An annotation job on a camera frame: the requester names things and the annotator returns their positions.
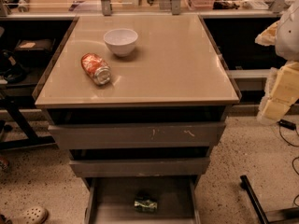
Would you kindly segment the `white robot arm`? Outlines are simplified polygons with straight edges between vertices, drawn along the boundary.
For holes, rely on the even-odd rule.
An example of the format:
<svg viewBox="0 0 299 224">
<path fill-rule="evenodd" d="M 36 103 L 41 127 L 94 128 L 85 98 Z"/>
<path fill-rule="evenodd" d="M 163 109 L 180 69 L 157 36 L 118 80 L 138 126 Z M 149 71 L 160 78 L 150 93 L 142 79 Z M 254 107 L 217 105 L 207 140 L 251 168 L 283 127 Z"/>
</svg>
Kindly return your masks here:
<svg viewBox="0 0 299 224">
<path fill-rule="evenodd" d="M 274 46 L 285 59 L 280 68 L 272 67 L 264 86 L 257 120 L 264 125 L 280 121 L 299 99 L 299 0 L 295 0 L 279 21 L 255 38 L 262 46 Z"/>
</svg>

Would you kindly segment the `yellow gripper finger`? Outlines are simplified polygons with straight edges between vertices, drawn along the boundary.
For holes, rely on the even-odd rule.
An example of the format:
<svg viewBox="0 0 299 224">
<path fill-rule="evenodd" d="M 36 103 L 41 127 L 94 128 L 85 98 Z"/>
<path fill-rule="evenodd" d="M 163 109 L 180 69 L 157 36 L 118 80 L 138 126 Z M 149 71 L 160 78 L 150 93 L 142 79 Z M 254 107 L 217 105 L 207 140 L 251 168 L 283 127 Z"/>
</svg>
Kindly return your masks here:
<svg viewBox="0 0 299 224">
<path fill-rule="evenodd" d="M 271 68 L 264 97 L 259 104 L 257 120 L 263 125 L 280 121 L 299 99 L 299 62 L 286 62 L 279 69 Z"/>
<path fill-rule="evenodd" d="M 276 32 L 278 22 L 275 21 L 255 38 L 255 43 L 262 46 L 274 46 L 276 43 Z"/>
</svg>

